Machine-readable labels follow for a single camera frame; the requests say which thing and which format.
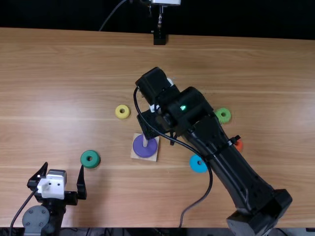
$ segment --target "yellow ring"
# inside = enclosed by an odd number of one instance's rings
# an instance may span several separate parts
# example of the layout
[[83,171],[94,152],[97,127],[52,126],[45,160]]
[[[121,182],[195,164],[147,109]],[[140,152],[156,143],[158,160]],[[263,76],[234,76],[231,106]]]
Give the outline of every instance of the yellow ring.
[[115,109],[115,115],[119,119],[126,119],[130,114],[130,110],[126,105],[119,105]]

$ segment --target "orange ring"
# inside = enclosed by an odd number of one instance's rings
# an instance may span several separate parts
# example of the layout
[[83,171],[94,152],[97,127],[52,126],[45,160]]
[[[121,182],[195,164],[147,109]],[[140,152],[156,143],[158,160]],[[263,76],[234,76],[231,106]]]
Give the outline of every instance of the orange ring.
[[239,152],[241,152],[242,149],[243,149],[243,142],[242,142],[242,140],[240,140],[240,139],[237,140],[236,143],[234,144],[234,146]]

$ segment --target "cable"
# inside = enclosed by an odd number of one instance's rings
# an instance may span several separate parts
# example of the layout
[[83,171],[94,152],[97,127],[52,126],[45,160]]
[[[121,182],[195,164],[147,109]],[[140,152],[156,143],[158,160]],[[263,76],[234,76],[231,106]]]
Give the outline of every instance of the cable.
[[86,234],[85,236],[88,236],[90,229],[91,229],[91,228],[88,228],[88,230],[87,230],[87,234]]
[[111,18],[111,16],[115,13],[115,11],[127,0],[122,0],[113,10],[112,12],[109,14],[109,16],[105,19],[105,21],[103,22],[102,26],[99,28],[98,31],[102,31],[102,29],[104,28],[105,24],[107,23],[107,21],[109,20],[109,18]]
[[26,204],[30,201],[30,199],[32,198],[32,196],[34,196],[34,194],[36,193],[38,189],[34,189],[32,191],[32,193],[29,195],[28,198],[26,198],[25,202],[23,203],[23,205],[20,207],[20,209],[18,210],[18,212],[15,214],[12,222],[11,222],[11,225],[10,225],[10,229],[9,229],[9,236],[12,236],[12,229],[13,229],[13,225],[14,225],[14,222],[16,221],[16,219],[18,218],[19,214],[21,213],[21,211],[23,210],[23,208],[26,206]]
[[281,233],[283,233],[285,236],[289,236],[285,231],[283,231],[282,229],[277,228]]
[[60,231],[62,231],[62,230],[72,230],[74,232],[78,232],[78,228],[62,228],[62,229],[60,229]]
[[185,210],[183,210],[182,214],[181,214],[181,220],[180,220],[180,223],[179,223],[179,226],[178,228],[181,228],[182,227],[182,224],[183,224],[183,217],[184,217],[184,214],[186,213],[186,211],[190,210],[191,208],[193,208],[195,205],[201,203],[203,200],[206,199],[206,197],[208,196],[208,194],[210,193],[211,191],[211,188],[212,188],[212,184],[213,184],[213,175],[212,175],[212,171],[211,171],[211,167],[209,166],[209,163],[207,162],[206,163],[207,167],[208,167],[208,172],[209,172],[209,186],[207,188],[207,191],[205,192],[205,194],[199,198],[196,202],[194,202],[193,204],[191,204],[190,206],[188,206]]
[[[196,153],[198,156],[200,156],[203,160],[203,156],[196,150],[194,149],[193,147],[189,146],[188,144],[185,144],[177,139],[174,139],[174,138],[171,138],[169,136],[167,136],[166,134],[163,134],[161,133],[160,131],[158,131],[157,129],[155,129],[153,126],[151,126],[143,117],[143,115],[141,114],[141,111],[140,111],[140,108],[138,106],[138,102],[137,102],[137,91],[138,91],[138,87],[136,87],[136,89],[134,90],[133,92],[133,102],[134,102],[134,106],[136,107],[136,110],[139,114],[139,116],[141,117],[141,119],[146,123],[147,126],[149,126],[153,131],[155,131],[156,133],[158,133],[159,135],[161,135],[162,137],[170,140],[170,141],[173,141],[175,143],[178,143],[186,148],[188,148],[189,150],[191,150],[192,152]],[[211,191],[211,188],[212,188],[212,184],[213,184],[213,175],[212,175],[212,170],[211,170],[211,167],[210,167],[210,164],[208,162],[205,162],[206,165],[207,165],[207,168],[208,168],[208,172],[209,172],[209,186],[207,188],[207,191],[205,192],[205,194],[200,198],[198,199],[196,202],[194,202],[193,204],[189,205],[187,208],[185,208],[181,214],[181,219],[180,219],[180,223],[179,223],[179,226],[178,228],[181,228],[182,227],[182,224],[183,224],[183,218],[184,218],[184,214],[191,208],[193,208],[195,205],[197,205],[198,203],[202,202],[207,196],[208,194],[210,193]]]

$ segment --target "green ring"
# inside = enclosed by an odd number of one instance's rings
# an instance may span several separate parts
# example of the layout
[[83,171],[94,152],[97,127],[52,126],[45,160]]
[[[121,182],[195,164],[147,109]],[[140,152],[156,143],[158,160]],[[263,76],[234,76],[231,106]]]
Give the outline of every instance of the green ring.
[[224,107],[216,110],[215,114],[218,117],[219,122],[221,124],[227,123],[231,119],[231,112],[227,108],[224,108]]
[[96,151],[88,150],[81,155],[81,164],[85,168],[93,169],[100,163],[100,157]]

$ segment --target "wooden table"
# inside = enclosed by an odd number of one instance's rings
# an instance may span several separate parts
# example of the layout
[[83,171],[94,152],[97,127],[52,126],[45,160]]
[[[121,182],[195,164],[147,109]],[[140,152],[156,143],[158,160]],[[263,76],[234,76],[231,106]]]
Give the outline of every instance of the wooden table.
[[[278,226],[313,227],[315,42],[171,35],[166,46],[152,43],[148,34],[0,29],[0,226],[9,226],[45,161],[67,170],[67,189],[76,190],[88,149],[100,153],[101,164],[85,170],[88,198],[67,207],[64,227],[178,226],[208,174],[194,173],[192,153],[164,139],[156,163],[130,158],[132,136],[141,132],[134,83],[159,66],[180,90],[194,86],[215,109],[231,110],[227,134],[239,134],[245,159],[293,197]],[[120,104],[131,109],[126,120],[115,117]],[[226,227],[234,211],[214,177],[184,227]]]

